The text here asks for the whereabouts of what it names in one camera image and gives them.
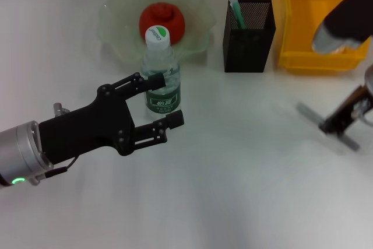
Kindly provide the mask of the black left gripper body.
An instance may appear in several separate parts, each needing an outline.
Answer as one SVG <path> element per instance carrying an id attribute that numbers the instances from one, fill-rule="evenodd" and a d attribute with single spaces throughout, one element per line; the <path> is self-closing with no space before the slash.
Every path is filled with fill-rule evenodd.
<path id="1" fill-rule="evenodd" d="M 42 151 L 53 164 L 105 146 L 130 155 L 134 129 L 124 90 L 109 84 L 97 89 L 88 106 L 39 123 Z"/>

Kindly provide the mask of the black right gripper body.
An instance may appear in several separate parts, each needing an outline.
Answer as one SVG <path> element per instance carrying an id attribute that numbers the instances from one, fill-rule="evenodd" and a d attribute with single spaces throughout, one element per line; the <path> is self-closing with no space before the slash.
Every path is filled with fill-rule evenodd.
<path id="1" fill-rule="evenodd" d="M 365 117 L 366 113 L 370 111 L 372 111 L 372 93 L 364 85 L 356 88 L 331 116 L 346 115 L 350 117 L 350 126 L 360 120 L 367 126 L 372 127 L 372 121 L 368 121 Z"/>

